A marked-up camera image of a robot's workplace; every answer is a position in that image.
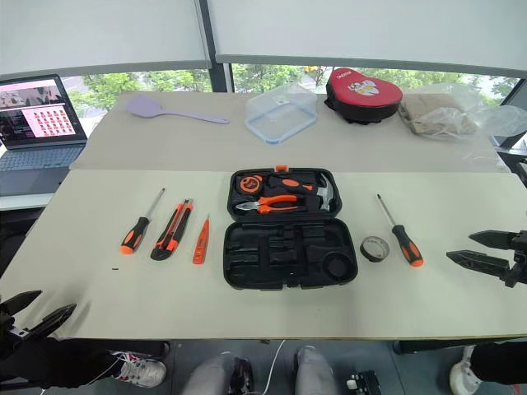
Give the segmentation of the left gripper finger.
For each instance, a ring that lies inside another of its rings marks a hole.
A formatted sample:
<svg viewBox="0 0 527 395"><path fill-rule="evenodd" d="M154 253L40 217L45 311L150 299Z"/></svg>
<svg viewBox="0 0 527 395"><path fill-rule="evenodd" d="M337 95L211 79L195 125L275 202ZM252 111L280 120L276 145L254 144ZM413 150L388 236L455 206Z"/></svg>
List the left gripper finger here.
<svg viewBox="0 0 527 395"><path fill-rule="evenodd" d="M8 316L17 314L29 306L41 293L42 290L25 291L3 301L1 303L1 314Z"/></svg>
<svg viewBox="0 0 527 395"><path fill-rule="evenodd" d="M52 313L45 316L35 327L27 330L25 339L41 339L47 337L65 323L76 307L76 304L67 304L54 310Z"/></svg>

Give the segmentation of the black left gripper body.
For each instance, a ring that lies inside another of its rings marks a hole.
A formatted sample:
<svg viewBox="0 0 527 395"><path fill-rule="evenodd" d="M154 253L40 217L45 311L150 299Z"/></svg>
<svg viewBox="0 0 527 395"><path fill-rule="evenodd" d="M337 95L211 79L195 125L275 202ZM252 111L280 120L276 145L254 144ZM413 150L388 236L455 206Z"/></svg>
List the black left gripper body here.
<svg viewBox="0 0 527 395"><path fill-rule="evenodd" d="M14 325L15 319L1 312L1 360L12 355L23 342L31 340L31 333Z"/></svg>

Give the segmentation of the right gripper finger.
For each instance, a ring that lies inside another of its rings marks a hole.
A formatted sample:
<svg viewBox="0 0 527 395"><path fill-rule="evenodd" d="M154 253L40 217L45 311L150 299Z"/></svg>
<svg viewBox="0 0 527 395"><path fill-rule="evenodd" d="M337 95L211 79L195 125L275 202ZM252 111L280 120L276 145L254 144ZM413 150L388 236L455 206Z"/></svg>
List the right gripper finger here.
<svg viewBox="0 0 527 395"><path fill-rule="evenodd" d="M492 249L510 249L512 241L515 238L515 233L500 230L484 230L469 235L469 238Z"/></svg>
<svg viewBox="0 0 527 395"><path fill-rule="evenodd" d="M507 260L496 258L471 250L459 250L446 253L446 257L457 265L475 272L494 277L504 277L510 266Z"/></svg>

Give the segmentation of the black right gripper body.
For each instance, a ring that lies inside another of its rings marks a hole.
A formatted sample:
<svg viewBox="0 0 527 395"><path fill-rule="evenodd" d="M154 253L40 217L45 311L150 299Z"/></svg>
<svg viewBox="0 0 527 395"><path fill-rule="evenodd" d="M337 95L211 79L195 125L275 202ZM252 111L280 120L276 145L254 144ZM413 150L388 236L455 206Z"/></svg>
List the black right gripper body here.
<svg viewBox="0 0 527 395"><path fill-rule="evenodd" d="M507 287L513 288L516 284L526 284L526 231L508 233L505 249L514 251L514 265L501 277Z"/></svg>

